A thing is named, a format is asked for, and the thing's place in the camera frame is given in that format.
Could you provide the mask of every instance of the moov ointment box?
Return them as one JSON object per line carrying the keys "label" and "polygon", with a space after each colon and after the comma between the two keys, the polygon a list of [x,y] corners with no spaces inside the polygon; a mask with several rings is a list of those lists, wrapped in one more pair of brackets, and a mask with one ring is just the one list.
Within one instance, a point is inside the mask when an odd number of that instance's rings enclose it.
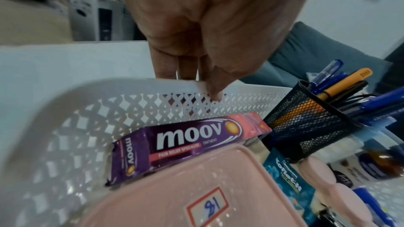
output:
{"label": "moov ointment box", "polygon": [[114,142],[106,186],[174,165],[233,143],[249,145],[271,132],[257,113],[141,128]]}

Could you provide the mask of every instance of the moov logo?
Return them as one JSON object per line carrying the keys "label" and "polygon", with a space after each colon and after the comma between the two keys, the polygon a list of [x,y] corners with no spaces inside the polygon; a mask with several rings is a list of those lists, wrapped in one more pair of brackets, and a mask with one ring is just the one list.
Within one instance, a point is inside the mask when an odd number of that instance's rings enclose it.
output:
{"label": "moov logo", "polygon": [[166,150],[175,146],[183,145],[185,142],[193,143],[217,139],[218,146],[235,140],[242,134],[242,127],[236,121],[225,118],[202,120],[197,122],[198,128],[190,127],[186,130],[178,129],[174,132],[161,132],[157,134],[157,150]]}
{"label": "moov logo", "polygon": [[135,173],[135,155],[133,154],[132,141],[130,137],[125,139],[126,143],[126,176],[130,177]]}

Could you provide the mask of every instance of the container lid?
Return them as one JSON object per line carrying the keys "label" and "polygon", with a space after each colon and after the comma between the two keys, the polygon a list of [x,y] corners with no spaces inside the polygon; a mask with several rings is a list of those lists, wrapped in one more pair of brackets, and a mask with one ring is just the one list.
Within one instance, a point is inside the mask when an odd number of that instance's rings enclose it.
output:
{"label": "container lid", "polygon": [[328,189],[331,207],[344,215],[352,224],[372,222],[372,214],[361,198],[347,186],[337,183]]}
{"label": "container lid", "polygon": [[299,171],[311,186],[319,190],[328,189],[337,183],[332,170],[314,156],[303,159],[299,165]]}
{"label": "container lid", "polygon": [[307,226],[248,151],[229,145],[115,191],[81,227]]}

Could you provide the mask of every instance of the finger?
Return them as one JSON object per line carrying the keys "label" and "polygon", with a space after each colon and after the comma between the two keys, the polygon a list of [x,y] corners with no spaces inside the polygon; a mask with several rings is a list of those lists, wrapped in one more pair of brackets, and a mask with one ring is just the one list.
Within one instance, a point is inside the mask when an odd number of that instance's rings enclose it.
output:
{"label": "finger", "polygon": [[212,69],[213,62],[208,55],[198,58],[198,75],[200,81],[206,81]]}
{"label": "finger", "polygon": [[206,90],[212,100],[220,101],[222,99],[221,91],[236,80],[236,77],[215,66],[206,81]]}
{"label": "finger", "polygon": [[190,56],[178,56],[178,79],[195,80],[198,71],[198,59]]}
{"label": "finger", "polygon": [[151,45],[149,48],[156,78],[177,79],[177,56],[162,52]]}

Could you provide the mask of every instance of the black mesh pen holder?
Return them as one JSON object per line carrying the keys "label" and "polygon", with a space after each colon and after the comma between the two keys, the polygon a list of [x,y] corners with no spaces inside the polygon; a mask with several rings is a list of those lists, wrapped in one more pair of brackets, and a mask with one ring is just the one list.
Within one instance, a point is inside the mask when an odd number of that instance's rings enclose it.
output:
{"label": "black mesh pen holder", "polygon": [[271,150],[276,148],[291,162],[360,130],[362,124],[317,98],[299,81],[264,121],[273,132],[262,138]]}

